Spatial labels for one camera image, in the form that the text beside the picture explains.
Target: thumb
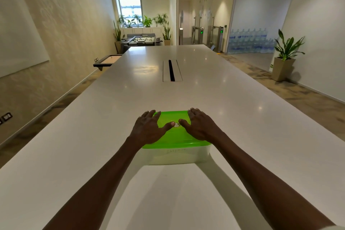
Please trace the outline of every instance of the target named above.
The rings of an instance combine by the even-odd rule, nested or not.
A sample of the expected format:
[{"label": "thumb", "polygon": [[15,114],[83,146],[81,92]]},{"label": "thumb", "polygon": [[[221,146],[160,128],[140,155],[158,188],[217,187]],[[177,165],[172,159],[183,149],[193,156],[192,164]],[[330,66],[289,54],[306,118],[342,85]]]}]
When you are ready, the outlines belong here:
[{"label": "thumb", "polygon": [[169,122],[169,123],[166,123],[164,125],[164,127],[162,127],[161,129],[165,132],[169,131],[170,129],[172,129],[175,125],[175,122]]},{"label": "thumb", "polygon": [[187,120],[184,119],[179,119],[178,121],[181,126],[183,126],[186,130],[190,128],[190,124],[188,124]]}]

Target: clear plastic container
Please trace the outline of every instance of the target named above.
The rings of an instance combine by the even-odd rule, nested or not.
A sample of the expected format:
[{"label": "clear plastic container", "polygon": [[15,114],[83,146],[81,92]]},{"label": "clear plastic container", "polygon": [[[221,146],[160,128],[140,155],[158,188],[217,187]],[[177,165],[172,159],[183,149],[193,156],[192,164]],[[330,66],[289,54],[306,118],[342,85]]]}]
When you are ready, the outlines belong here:
[{"label": "clear plastic container", "polygon": [[151,145],[144,145],[142,151],[149,151],[150,165],[187,164],[206,162],[211,144],[192,137],[179,124],[179,119],[185,119],[190,123],[187,111],[162,112],[158,127],[174,121],[175,127]]}]

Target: right hand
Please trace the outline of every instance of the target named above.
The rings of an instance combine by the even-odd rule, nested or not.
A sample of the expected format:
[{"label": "right hand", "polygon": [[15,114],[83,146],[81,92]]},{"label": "right hand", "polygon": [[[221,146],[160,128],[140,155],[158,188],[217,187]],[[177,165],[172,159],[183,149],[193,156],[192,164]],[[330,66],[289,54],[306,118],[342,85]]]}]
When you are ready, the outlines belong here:
[{"label": "right hand", "polygon": [[190,124],[184,119],[179,119],[179,123],[186,129],[188,134],[194,138],[212,143],[211,141],[224,134],[212,118],[198,108],[191,108],[188,110],[188,116]]}]

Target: hand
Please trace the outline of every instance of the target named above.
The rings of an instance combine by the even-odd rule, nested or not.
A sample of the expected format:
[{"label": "hand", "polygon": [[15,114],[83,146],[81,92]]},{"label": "hand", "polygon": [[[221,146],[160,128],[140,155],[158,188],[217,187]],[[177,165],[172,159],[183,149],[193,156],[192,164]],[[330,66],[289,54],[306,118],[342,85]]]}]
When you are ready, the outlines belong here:
[{"label": "hand", "polygon": [[198,108],[188,110],[188,116],[191,124],[188,124],[184,119],[179,119],[179,123],[194,138],[212,143],[219,136],[225,135],[212,118]]},{"label": "hand", "polygon": [[175,122],[169,122],[162,128],[158,128],[157,121],[161,112],[159,111],[155,116],[153,114],[156,110],[146,111],[134,124],[133,130],[128,139],[131,144],[134,144],[139,149],[146,144],[153,144],[157,142],[165,133],[174,127]]}]

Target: green lid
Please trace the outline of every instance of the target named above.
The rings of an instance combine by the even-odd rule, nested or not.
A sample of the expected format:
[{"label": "green lid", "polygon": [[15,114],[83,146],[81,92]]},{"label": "green lid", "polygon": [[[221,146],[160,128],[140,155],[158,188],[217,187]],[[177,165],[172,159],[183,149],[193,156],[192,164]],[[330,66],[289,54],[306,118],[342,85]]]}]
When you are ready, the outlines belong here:
[{"label": "green lid", "polygon": [[210,145],[209,142],[197,140],[190,134],[188,134],[185,128],[179,124],[179,119],[185,119],[188,123],[190,123],[187,111],[162,112],[158,120],[158,127],[162,128],[166,123],[172,121],[176,123],[175,127],[166,132],[165,135],[162,136],[162,138],[156,143],[153,143],[151,145],[144,145],[143,148],[187,148]]}]

